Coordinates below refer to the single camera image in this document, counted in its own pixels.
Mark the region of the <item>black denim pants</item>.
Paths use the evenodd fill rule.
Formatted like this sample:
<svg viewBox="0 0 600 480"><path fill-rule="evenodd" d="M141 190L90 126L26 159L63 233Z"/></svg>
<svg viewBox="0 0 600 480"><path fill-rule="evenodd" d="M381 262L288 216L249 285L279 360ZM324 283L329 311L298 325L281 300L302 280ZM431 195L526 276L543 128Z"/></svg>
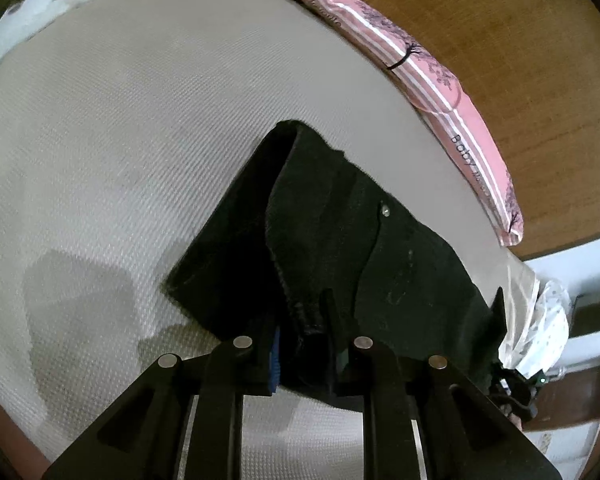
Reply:
<svg viewBox="0 0 600 480"><path fill-rule="evenodd" d="M359 336L480 390L506 333L452 247L303 122L260 142L163 289L220 341L277 337L286 389L336 402Z"/></svg>

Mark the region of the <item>beige textured bed mat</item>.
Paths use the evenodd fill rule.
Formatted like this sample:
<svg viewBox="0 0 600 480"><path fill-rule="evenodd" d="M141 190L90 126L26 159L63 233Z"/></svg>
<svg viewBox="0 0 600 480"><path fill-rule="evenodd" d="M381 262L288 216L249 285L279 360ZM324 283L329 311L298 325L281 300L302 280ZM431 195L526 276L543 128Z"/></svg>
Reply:
<svg viewBox="0 0 600 480"><path fill-rule="evenodd" d="M215 339L166 274L260 140L299 119L455 250L534 292L394 83L290 0L95 0L0 64L0 403L56 460L166 352Z"/></svg>

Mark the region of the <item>wooden headboard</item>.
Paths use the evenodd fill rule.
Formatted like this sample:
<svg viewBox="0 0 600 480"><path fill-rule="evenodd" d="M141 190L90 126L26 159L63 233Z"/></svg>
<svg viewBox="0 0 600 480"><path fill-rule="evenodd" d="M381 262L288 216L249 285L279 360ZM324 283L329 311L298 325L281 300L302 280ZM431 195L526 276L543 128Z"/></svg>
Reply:
<svg viewBox="0 0 600 480"><path fill-rule="evenodd" d="M600 0L363 0L460 78L524 215L516 252L600 238Z"/></svg>

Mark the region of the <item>pink striped pillow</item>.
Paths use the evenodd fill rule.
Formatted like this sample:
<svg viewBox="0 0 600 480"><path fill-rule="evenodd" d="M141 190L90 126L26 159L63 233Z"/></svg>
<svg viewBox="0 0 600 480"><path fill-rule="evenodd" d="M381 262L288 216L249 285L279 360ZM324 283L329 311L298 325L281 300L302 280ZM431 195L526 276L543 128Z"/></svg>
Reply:
<svg viewBox="0 0 600 480"><path fill-rule="evenodd" d="M385 71L470 184L500 243L519 244L524 217L513 179L460 80L412 35L362 0L297 0Z"/></svg>

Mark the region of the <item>white patterned blanket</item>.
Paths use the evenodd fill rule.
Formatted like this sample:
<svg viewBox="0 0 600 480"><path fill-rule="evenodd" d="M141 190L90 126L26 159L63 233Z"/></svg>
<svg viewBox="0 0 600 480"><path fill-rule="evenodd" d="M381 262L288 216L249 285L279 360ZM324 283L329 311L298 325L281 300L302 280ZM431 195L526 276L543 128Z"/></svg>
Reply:
<svg viewBox="0 0 600 480"><path fill-rule="evenodd" d="M530 379L548 372L560 359L569 338L570 297L565 286L549 280L532 288L534 301L517 298L506 313L507 333L498 358L508 370Z"/></svg>

